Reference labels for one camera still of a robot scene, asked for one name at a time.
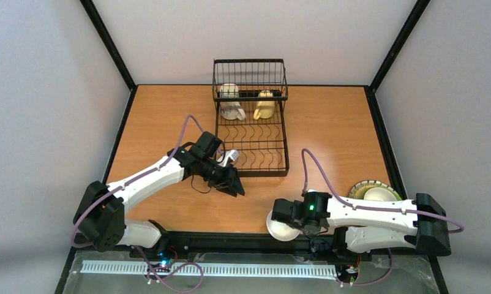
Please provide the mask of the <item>dark teal spotted bowl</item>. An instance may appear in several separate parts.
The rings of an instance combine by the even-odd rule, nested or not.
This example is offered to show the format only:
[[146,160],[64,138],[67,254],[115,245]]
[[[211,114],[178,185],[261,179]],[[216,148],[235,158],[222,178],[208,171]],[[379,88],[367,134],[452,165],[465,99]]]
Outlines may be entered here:
[[365,192],[363,199],[368,201],[394,202],[399,201],[400,198],[388,187],[373,187]]

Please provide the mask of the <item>white bowl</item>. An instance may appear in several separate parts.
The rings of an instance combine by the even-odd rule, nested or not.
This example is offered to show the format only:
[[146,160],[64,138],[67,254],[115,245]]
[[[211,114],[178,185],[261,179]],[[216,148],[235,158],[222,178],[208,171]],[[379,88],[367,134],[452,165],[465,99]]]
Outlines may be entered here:
[[287,224],[272,220],[273,211],[270,211],[266,218],[266,227],[269,234],[276,240],[289,242],[296,239],[301,231],[289,227]]

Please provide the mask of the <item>white floral mug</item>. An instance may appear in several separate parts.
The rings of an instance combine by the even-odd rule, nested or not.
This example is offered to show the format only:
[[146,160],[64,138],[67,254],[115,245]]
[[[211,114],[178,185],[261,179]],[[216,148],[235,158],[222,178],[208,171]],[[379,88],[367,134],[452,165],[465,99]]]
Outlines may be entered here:
[[233,101],[224,101],[220,103],[220,115],[227,120],[246,119],[246,113],[238,102],[240,98],[239,87],[233,83],[225,83],[219,89],[219,98],[233,99]]

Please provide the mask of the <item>black wire dish rack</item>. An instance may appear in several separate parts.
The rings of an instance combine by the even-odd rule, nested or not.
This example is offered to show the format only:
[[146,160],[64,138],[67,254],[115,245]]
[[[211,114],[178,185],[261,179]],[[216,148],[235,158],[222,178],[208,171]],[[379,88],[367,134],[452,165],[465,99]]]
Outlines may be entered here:
[[[245,111],[245,120],[227,120],[221,117],[220,103],[233,101],[219,98],[219,89],[225,83],[233,83],[239,87],[238,102]],[[259,98],[259,93],[264,90],[272,91],[274,97]],[[216,107],[216,133],[227,149],[239,151],[234,166],[241,176],[284,177],[288,174],[290,165],[284,116],[288,97],[283,59],[214,60],[212,98]],[[260,100],[276,102],[271,118],[253,118]]]

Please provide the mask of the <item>yellow mug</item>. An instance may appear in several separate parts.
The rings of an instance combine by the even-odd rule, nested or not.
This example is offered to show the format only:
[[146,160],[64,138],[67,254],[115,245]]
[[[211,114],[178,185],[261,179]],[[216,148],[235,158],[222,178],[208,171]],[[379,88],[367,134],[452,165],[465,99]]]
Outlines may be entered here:
[[[272,91],[264,90],[258,95],[259,98],[272,98],[274,94]],[[276,102],[274,100],[260,100],[257,102],[256,109],[253,113],[253,118],[258,119],[269,119],[274,115]]]

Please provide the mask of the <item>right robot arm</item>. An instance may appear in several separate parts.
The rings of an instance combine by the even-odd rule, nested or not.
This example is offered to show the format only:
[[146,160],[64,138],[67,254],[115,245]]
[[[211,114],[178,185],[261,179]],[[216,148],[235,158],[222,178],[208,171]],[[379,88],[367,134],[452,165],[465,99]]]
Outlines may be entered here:
[[275,200],[266,219],[273,238],[287,242],[301,233],[316,235],[345,227],[346,248],[354,253],[405,247],[421,255],[451,254],[446,211],[429,194],[390,202],[335,197],[315,190],[302,196],[302,201]]

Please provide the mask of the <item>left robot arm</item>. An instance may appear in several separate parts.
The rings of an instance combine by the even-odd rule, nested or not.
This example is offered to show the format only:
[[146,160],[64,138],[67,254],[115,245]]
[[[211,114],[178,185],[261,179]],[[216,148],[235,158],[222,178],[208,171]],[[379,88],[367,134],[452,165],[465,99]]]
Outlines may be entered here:
[[166,240],[167,231],[157,222],[126,220],[126,214],[156,192],[192,176],[200,176],[208,187],[230,196],[244,195],[244,188],[233,162],[235,149],[226,149],[216,159],[223,142],[204,131],[199,139],[172,149],[154,165],[109,184],[89,184],[74,215],[72,237],[81,233],[83,243],[76,248],[93,246],[99,252],[116,246],[153,248]]

